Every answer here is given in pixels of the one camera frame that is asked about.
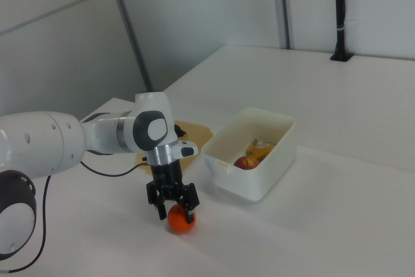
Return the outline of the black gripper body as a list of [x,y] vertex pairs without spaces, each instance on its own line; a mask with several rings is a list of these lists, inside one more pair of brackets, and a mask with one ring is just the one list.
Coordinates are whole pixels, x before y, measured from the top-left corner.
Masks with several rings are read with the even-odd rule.
[[182,197],[182,168],[179,160],[165,165],[151,165],[153,181],[149,183],[149,201],[158,197],[179,201]]

